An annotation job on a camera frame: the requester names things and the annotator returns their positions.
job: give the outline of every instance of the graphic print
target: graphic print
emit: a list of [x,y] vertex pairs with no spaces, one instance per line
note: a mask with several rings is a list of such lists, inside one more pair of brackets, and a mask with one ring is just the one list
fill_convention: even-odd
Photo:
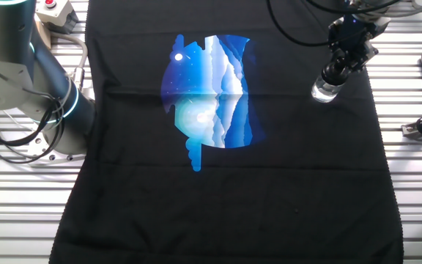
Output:
[[211,36],[203,49],[196,42],[185,46],[182,35],[175,40],[161,93],[167,112],[175,106],[175,126],[189,138],[186,148],[196,172],[201,170],[202,144],[235,148],[256,141],[242,63],[248,41]]

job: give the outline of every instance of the control box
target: control box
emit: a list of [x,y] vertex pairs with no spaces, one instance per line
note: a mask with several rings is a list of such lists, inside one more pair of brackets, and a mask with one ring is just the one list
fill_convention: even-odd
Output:
[[35,10],[39,19],[52,32],[71,34],[79,22],[69,0],[42,0]]

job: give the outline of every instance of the emergency stop button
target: emergency stop button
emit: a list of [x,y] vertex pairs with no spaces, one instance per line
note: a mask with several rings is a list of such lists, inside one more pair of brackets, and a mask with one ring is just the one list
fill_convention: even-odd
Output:
[[45,5],[48,8],[54,8],[56,6],[56,1],[55,0],[45,0]]

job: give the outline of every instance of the black fabric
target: black fabric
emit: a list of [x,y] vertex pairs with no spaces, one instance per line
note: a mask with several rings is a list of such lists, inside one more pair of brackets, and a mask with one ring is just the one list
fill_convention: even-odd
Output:
[[[325,41],[337,19],[273,2],[306,42]],[[86,30],[97,119],[51,264],[402,263],[366,72],[317,103],[311,86],[328,48],[288,42],[263,0],[91,0]],[[213,35],[250,39],[242,62],[258,141],[203,145],[198,172],[161,97],[179,34],[201,47]]]

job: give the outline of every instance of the black t-shirt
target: black t-shirt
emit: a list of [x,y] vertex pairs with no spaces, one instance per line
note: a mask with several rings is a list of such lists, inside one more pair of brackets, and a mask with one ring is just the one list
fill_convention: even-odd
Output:
[[[338,18],[273,7],[306,42]],[[51,264],[402,262],[366,72],[317,103],[328,47],[264,0],[91,0],[86,42],[97,118]]]

